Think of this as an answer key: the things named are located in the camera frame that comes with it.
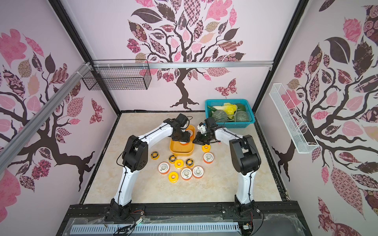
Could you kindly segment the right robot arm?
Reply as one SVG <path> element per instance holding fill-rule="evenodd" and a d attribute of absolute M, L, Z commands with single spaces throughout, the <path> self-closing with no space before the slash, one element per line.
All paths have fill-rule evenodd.
<path fill-rule="evenodd" d="M 261 157 L 253 137 L 238 135 L 220 126 L 209 128 L 200 124 L 193 143 L 204 146 L 213 141 L 226 144 L 230 148 L 232 166 L 238 173 L 238 189 L 235 195 L 236 212 L 242 215 L 257 209 L 253 187 L 255 176 L 261 166 Z"/>

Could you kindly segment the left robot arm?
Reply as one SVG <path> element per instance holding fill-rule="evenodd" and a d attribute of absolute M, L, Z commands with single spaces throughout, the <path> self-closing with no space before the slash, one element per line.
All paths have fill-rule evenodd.
<path fill-rule="evenodd" d="M 110 206 L 117 218 L 126 220 L 131 215 L 132 190 L 139 172 L 147 165 L 150 156 L 149 148 L 161 140 L 170 137 L 172 141 L 190 142 L 190 134 L 186 131 L 190 121 L 187 116 L 179 114 L 175 119 L 166 119 L 157 128 L 146 134 L 128 138 L 122 158 L 123 173 L 117 193 Z"/>

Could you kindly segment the yellow plastic storage box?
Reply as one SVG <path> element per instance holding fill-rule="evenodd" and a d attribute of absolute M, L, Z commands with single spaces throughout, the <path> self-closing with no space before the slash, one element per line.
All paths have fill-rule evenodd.
<path fill-rule="evenodd" d="M 189 125 L 186 131 L 188 130 L 193 131 L 195 138 L 195 127 L 193 125 Z M 193 143 L 193 140 L 190 140 L 189 144 L 185 146 L 181 145 L 178 141 L 171 141 L 169 148 L 170 151 L 176 156 L 188 157 L 193 154 L 195 145 Z"/>

